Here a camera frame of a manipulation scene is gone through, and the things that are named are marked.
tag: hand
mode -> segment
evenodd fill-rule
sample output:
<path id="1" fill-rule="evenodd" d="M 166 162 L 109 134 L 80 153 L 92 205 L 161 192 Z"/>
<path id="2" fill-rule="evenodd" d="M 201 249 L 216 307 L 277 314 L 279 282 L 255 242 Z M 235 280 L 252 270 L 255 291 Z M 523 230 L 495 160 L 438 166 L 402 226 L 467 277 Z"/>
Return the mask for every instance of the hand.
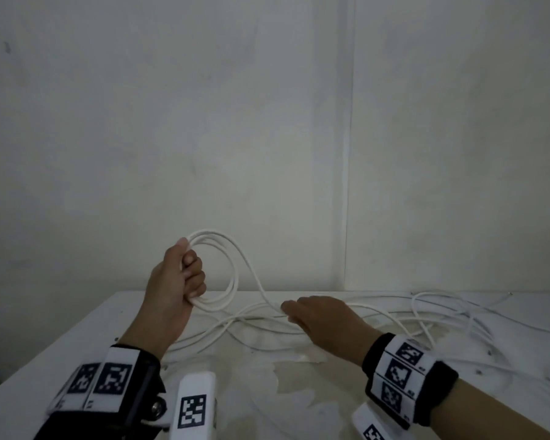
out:
<path id="1" fill-rule="evenodd" d="M 281 310 L 316 346 L 358 366 L 362 366 L 370 347 L 383 334 L 366 324 L 344 301 L 331 296 L 285 301 Z"/>
<path id="2" fill-rule="evenodd" d="M 165 252 L 163 261 L 151 272 L 136 318 L 118 343 L 138 347 L 161 359 L 183 333 L 193 310 L 188 299 L 206 291 L 202 260 L 195 251 L 188 251 L 188 245 L 183 237 Z"/>

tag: black sleeve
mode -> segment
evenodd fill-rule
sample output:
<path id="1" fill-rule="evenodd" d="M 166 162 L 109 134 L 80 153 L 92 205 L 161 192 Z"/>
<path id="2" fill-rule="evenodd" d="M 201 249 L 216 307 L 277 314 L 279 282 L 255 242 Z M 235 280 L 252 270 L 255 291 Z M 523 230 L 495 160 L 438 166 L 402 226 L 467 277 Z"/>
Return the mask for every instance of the black sleeve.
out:
<path id="1" fill-rule="evenodd" d="M 114 347 L 135 349 L 123 344 Z M 118 412 L 54 412 L 36 434 L 35 440 L 153 440 L 161 429 L 144 425 L 140 421 L 147 417 L 157 394 L 165 392 L 160 370 L 159 360 L 151 353 L 140 350 Z"/>

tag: tabletop surface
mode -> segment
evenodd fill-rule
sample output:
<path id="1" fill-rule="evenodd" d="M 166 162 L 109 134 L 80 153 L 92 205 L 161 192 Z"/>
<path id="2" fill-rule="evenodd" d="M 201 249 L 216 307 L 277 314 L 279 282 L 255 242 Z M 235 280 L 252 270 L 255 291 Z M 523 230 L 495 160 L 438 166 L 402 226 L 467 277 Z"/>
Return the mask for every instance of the tabletop surface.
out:
<path id="1" fill-rule="evenodd" d="M 268 292 L 274 303 L 312 294 Z M 387 310 L 409 308 L 403 299 L 410 297 L 406 293 L 398 294 L 402 298 L 374 292 L 326 294 L 366 301 Z M 44 421 L 45 407 L 75 367 L 87 354 L 105 351 L 122 335 L 136 315 L 143 295 L 141 291 L 116 293 L 0 385 L 0 440 L 34 436 Z M 463 295 L 483 304 L 501 296 L 470 292 Z M 261 301 L 257 292 L 240 291 L 229 311 Z M 550 329 L 550 294 L 515 293 L 494 309 Z M 550 384 L 549 333 L 494 313 L 481 313 L 477 318 L 489 327 L 514 368 L 541 378 L 547 376 Z M 195 311 L 183 336 L 206 329 L 214 322 L 211 316 Z M 191 356 L 196 345 L 166 355 L 164 362 L 176 362 L 169 363 L 162 372 L 169 388 L 191 371 L 216 373 L 220 440 L 359 438 L 350 426 L 350 415 L 366 399 L 363 393 L 366 377 L 360 370 L 310 345 L 304 336 L 275 335 L 245 324 L 232 328 L 250 347 L 226 334 L 198 355 Z M 442 333 L 438 341 L 440 352 L 447 357 L 492 360 L 479 345 L 461 336 L 457 332 Z M 270 351 L 278 347 L 289 349 Z M 539 383 L 525 377 L 510 378 L 506 372 L 481 365 L 450 364 L 471 384 L 550 430 L 550 393 Z M 429 429 L 415 428 L 413 434 L 418 438 L 435 438 Z"/>

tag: person's right hand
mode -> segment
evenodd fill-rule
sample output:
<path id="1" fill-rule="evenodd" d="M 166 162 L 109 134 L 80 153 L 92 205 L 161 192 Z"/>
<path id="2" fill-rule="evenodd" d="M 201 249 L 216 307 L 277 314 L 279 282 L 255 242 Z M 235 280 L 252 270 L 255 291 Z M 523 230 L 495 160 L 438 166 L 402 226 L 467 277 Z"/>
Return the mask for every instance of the person's right hand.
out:
<path id="1" fill-rule="evenodd" d="M 281 310 L 316 346 L 358 366 L 362 366 L 370 347 L 383 334 L 365 323 L 344 301 L 331 296 L 285 301 Z"/>

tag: forearm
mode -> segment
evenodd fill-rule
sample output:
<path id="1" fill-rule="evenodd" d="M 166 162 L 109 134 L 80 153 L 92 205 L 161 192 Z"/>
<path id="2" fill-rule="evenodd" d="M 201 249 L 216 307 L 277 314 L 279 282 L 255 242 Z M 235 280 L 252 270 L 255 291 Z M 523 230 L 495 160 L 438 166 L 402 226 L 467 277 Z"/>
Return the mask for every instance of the forearm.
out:
<path id="1" fill-rule="evenodd" d="M 550 440 L 548 431 L 461 379 L 431 420 L 441 440 Z"/>

